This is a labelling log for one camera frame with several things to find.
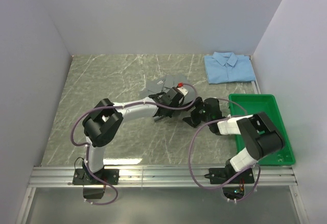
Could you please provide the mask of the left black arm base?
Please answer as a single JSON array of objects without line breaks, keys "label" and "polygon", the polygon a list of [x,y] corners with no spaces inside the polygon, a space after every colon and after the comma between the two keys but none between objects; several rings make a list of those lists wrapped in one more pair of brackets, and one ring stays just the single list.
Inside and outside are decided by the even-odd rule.
[{"label": "left black arm base", "polygon": [[[113,185],[118,184],[120,171],[118,169],[101,169],[94,175],[102,181]],[[100,200],[107,187],[99,180],[96,180],[86,168],[77,168],[72,181],[74,186],[83,186],[83,197],[87,200]]]}]

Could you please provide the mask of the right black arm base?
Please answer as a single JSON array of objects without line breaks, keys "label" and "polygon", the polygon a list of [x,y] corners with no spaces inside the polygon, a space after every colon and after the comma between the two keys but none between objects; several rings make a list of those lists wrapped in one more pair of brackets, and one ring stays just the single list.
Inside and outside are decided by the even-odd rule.
[{"label": "right black arm base", "polygon": [[[227,170],[226,168],[210,168],[208,173],[204,175],[206,179],[209,179],[211,185],[221,185],[233,176],[233,173]],[[240,202],[243,199],[251,195],[259,183],[261,176],[261,168],[258,168],[258,174],[256,180],[254,179],[254,173],[252,168],[247,169],[246,171],[239,174],[237,177],[233,178],[228,184],[236,184],[236,187],[222,187],[222,193],[226,200],[233,201],[234,203]],[[246,194],[245,184],[252,184],[254,186]]]}]

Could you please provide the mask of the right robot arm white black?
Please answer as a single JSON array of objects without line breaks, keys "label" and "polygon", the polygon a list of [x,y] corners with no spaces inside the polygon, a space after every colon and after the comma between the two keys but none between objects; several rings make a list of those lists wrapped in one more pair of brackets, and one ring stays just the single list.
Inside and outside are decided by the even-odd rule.
[{"label": "right robot arm white black", "polygon": [[245,177],[244,169],[280,151],[286,144],[283,135],[265,112],[227,118],[222,115],[217,98],[203,100],[198,97],[195,109],[183,121],[193,128],[203,122],[215,135],[240,135],[243,139],[245,147],[228,159],[224,168],[210,169],[205,175],[213,184],[238,182]]}]

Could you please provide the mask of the grey long sleeve shirt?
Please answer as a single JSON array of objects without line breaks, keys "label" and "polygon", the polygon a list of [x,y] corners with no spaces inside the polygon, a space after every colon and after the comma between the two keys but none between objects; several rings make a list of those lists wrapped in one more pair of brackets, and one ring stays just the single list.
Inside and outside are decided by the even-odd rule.
[{"label": "grey long sleeve shirt", "polygon": [[147,80],[145,88],[139,92],[139,97],[145,98],[152,94],[168,92],[170,88],[176,87],[179,83],[189,83],[189,81],[181,73],[175,75],[168,74],[156,80]]}]

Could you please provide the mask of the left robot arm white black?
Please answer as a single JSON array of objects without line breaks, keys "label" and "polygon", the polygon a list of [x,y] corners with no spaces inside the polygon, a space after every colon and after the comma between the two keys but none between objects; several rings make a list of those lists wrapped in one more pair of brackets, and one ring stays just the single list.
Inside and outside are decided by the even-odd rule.
[{"label": "left robot arm white black", "polygon": [[101,100],[96,108],[102,109],[91,112],[82,121],[87,145],[90,146],[87,159],[82,164],[86,180],[98,184],[104,179],[105,146],[114,139],[123,123],[146,117],[172,117],[175,108],[183,105],[187,94],[184,87],[173,87],[167,92],[128,103],[113,103],[107,98]]}]

